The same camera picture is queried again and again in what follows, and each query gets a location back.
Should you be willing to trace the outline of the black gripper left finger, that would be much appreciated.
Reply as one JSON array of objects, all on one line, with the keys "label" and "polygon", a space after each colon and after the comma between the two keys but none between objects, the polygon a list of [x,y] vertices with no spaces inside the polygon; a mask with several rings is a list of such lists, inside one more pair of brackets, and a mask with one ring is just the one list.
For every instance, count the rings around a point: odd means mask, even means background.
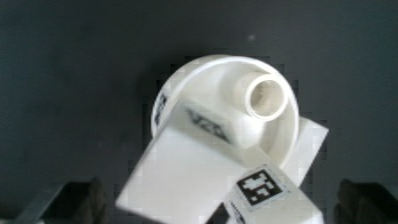
[{"label": "black gripper left finger", "polygon": [[100,179],[52,184],[11,224],[107,224],[107,196]]}]

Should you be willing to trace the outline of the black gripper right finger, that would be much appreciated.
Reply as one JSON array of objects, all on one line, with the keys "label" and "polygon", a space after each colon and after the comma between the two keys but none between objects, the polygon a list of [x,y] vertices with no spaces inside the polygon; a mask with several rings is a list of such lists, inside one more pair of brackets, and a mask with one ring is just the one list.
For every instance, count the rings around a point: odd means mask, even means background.
[{"label": "black gripper right finger", "polygon": [[341,181],[334,224],[398,224],[398,198],[377,182]]}]

